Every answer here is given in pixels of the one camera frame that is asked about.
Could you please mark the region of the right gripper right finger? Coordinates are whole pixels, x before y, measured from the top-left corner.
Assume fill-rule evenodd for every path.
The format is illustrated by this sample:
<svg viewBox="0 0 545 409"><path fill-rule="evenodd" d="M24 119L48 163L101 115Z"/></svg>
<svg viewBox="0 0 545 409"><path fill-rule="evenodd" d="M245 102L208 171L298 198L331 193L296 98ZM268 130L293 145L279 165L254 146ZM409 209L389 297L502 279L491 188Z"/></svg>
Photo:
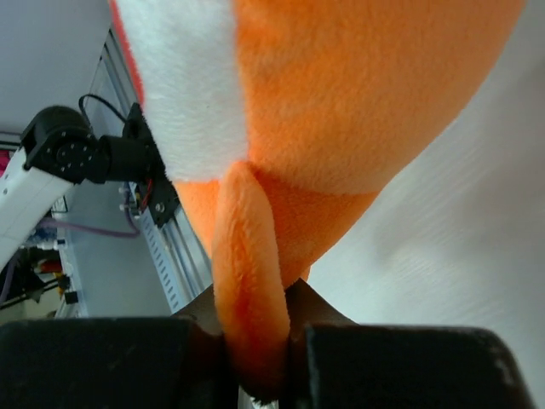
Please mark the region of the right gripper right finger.
<svg viewBox="0 0 545 409"><path fill-rule="evenodd" d="M303 280L291 319L283 408L533 408L513 354L495 333L429 325L360 325Z"/></svg>

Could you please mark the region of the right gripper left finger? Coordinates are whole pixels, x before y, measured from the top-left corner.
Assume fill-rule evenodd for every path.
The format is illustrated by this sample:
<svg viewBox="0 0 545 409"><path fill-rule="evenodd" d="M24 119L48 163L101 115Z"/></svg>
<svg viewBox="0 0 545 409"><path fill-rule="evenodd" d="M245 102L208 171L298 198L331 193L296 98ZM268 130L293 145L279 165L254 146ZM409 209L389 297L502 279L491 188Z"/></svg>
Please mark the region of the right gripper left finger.
<svg viewBox="0 0 545 409"><path fill-rule="evenodd" d="M207 288L171 317L44 319L1 327L3 408L235 408Z"/></svg>

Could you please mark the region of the orange shark plush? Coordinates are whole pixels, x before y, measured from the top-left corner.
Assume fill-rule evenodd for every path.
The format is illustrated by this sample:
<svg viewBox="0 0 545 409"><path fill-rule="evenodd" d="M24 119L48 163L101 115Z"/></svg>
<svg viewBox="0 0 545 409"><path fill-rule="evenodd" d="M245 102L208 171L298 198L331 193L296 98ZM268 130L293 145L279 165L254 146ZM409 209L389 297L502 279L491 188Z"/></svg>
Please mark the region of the orange shark plush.
<svg viewBox="0 0 545 409"><path fill-rule="evenodd" d="M113 1L145 120L250 394L287 380L285 290L458 116L521 1Z"/></svg>

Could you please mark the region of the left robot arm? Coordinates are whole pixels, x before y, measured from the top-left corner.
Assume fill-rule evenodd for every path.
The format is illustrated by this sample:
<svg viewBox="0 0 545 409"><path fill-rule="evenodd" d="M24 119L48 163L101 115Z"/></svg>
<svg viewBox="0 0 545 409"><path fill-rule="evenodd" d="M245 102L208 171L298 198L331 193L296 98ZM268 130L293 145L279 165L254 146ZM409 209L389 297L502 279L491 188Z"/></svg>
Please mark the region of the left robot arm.
<svg viewBox="0 0 545 409"><path fill-rule="evenodd" d="M142 182L160 157L141 115L123 135L96 137L70 107L44 108L22 133L1 177L1 264L6 266L57 199L83 181Z"/></svg>

